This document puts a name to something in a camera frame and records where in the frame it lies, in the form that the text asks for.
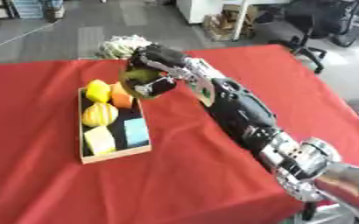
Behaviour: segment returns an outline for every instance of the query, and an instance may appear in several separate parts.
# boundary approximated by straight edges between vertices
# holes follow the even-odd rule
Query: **cable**
[[[52,23],[52,24],[46,24],[46,25],[41,26],[41,27],[39,27],[39,28],[37,28],[37,29],[35,29],[35,30],[32,30],[32,31],[23,33],[23,34],[21,34],[21,35],[19,35],[19,36],[16,36],[15,38],[11,38],[11,39],[5,40],[4,42],[0,43],[0,46],[3,46],[3,45],[5,45],[5,44],[8,44],[8,43],[12,42],[13,40],[22,39],[22,38],[24,38],[24,37],[26,37],[26,36],[28,36],[28,35],[34,33],[34,32],[38,32],[38,31],[40,31],[40,30],[45,29],[46,27],[55,25],[55,24],[57,24],[57,22],[59,22],[59,20],[56,21],[56,22],[54,22],[54,23]]]

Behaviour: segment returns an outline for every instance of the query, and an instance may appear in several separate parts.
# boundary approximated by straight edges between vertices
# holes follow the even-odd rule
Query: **blue sponge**
[[[149,137],[145,119],[137,118],[126,120],[124,125],[128,147],[135,148],[148,144]]]

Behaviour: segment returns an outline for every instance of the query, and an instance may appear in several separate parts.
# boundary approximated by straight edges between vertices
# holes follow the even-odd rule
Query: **floor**
[[[72,0],[65,2],[65,7],[66,17],[53,25],[39,19],[0,20],[0,63],[91,58],[99,43],[113,35],[138,34],[188,50],[262,45],[269,39],[289,39],[298,34],[289,24],[274,22],[258,25],[252,40],[213,42],[198,25],[188,25],[173,6],[146,4],[143,0]],[[329,51],[320,78],[359,109],[359,41],[350,48],[327,40],[310,44]]]

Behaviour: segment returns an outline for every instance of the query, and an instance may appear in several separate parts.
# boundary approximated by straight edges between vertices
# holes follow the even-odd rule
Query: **black chair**
[[[317,65],[319,74],[324,69],[321,60],[327,51],[307,46],[309,39],[323,39],[329,34],[345,34],[349,31],[359,0],[297,0],[285,8],[285,21],[304,33],[302,38],[292,37],[290,41],[272,40],[270,44],[280,44],[290,49],[294,55],[304,55]]]

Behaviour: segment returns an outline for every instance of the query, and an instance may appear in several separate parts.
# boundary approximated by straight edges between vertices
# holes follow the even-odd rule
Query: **red tablecloth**
[[[322,138],[359,165],[359,118],[280,47],[190,53],[253,90],[298,140]],[[183,86],[143,102],[152,152],[82,165],[76,90],[120,69],[0,65],[0,224],[271,224],[300,209]]]

